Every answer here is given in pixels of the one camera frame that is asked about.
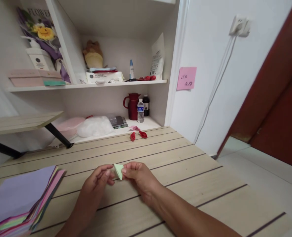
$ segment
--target pink container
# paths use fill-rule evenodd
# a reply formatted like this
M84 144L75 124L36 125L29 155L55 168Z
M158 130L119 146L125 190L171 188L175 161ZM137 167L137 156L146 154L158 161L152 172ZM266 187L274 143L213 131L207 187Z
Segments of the pink container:
M11 70L8 78L15 87L43 86L44 81L62 81L59 72L37 69Z
M83 117L74 117L70 118L59 125L56 126L57 130L59 130L64 137L71 138L77 134L77 127L86 119Z

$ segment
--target white shelf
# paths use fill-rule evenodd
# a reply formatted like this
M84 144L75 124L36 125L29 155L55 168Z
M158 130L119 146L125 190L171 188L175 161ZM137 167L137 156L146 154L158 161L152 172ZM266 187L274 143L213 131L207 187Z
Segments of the white shelf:
M140 130L142 130L142 131L147 130L147 129L161 127L157 122L155 122L149 116L145 117L145 120L143 123L138 123L137 121L129 120L129 118L125 118L125 119L126 119L128 127L115 129L113 133L110 133L110 134L105 135L105 136L87 137L87 138L82 138L82 137L77 136L73 140L71 140L70 142L71 143L85 142L85 141L89 141L89 140L111 137L111 136L121 135L121 134L125 134L125 133L132 133L133 131L130 130L129 127L133 126L133 125L139 127Z
M81 35L149 39L175 0L58 0Z
M144 85L144 84L162 84L167 83L168 80L155 80L155 81L136 81L136 82L115 82L103 84L77 84L66 86L39 86L39 87L8 87L9 92L24 92L24 91L49 91L49 90L62 90L62 89L78 89L90 87L109 87L109 86L131 86L131 85Z

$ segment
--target bench leg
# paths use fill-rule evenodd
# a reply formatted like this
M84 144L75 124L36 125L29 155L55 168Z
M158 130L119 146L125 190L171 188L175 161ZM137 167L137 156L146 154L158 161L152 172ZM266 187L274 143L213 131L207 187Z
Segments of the bench leg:
M19 152L15 149L12 149L6 145L0 143L0 153L6 154L8 156L13 157L14 159L18 159L25 154L25 152Z
M53 124L49 123L48 125L45 126L47 130L49 130L58 140L63 143L67 149L71 148L73 146L73 143L70 143L60 132L57 130L56 127L54 127Z

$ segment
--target wall socket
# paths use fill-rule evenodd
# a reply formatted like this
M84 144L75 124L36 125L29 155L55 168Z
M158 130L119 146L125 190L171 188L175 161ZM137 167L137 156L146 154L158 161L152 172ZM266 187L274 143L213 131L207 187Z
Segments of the wall socket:
M247 17L236 15L229 30L230 36L247 37L250 33L250 20Z

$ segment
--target pink sticky note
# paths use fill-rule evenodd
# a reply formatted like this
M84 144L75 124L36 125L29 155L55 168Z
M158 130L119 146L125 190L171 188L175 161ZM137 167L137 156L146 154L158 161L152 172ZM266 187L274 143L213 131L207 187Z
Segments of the pink sticky note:
M178 90L188 90L194 88L196 67L181 67L179 70Z

